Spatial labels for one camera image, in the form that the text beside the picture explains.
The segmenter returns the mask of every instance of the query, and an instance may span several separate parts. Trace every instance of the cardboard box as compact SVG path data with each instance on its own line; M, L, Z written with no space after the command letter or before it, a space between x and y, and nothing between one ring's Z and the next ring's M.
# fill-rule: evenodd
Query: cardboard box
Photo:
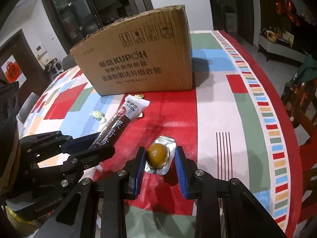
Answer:
M99 95L192 89L191 43L183 5L115 22L70 52Z

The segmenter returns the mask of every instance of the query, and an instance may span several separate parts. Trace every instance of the yellow ball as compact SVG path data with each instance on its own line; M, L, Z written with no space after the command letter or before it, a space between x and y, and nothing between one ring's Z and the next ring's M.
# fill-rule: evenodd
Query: yellow ball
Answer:
M150 167L161 169L167 164L170 152L167 146L155 143L149 147L146 155Z

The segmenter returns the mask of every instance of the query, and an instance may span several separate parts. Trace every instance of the tablecloth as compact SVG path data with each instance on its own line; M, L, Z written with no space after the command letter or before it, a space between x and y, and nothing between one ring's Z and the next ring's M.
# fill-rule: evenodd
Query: tablecloth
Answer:
M296 176L301 169L294 162L299 159L294 131L289 130L276 91L256 62L227 34L194 31L191 44L196 88L144 93L151 101L144 117L128 126L115 145L115 155L102 163L104 172L96 172L94 179L121 169L139 146L148 147L160 135L171 136L198 168L219 179L239 178L291 237L300 201L295 204L299 192L291 185L290 162ZM58 76L43 93L21 137L56 130L74 138L97 132L104 124L90 113L98 110L110 119L124 96L100 97L75 67ZM290 149L295 154L292 159ZM61 164L66 158L56 156L40 166ZM194 201L183 199L174 164L165 176L145 173L139 198L128 204L128 237L194 236L196 207Z

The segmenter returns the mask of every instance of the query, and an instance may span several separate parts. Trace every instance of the snack bar package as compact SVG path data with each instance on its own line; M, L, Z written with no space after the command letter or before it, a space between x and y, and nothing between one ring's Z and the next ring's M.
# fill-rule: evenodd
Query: snack bar package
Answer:
M99 133L90 149L104 144L113 146L131 121L135 121L150 102L145 99L128 95L124 104L115 115L107 122Z

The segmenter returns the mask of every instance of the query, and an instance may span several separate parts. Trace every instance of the tiled floor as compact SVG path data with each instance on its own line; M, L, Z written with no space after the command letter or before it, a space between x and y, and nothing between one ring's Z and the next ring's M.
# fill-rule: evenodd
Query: tiled floor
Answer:
M260 65L262 70L265 72L267 77L272 82L273 86L275 87L277 93L279 95L282 94L284 85L286 82L290 81L291 78L295 75L298 67L283 63L280 61L275 60L269 60L266 61L266 56L263 53L258 53L258 47L255 45L249 44L245 39L240 37L237 34L232 35L248 52L249 54L257 61L257 63ZM306 115L310 118L315 114L316 110L310 104L310 106L307 109ZM302 128L300 125L295 129L295 134L297 137L298 145L302 145L306 142L306 140L309 138L309 135L307 132Z

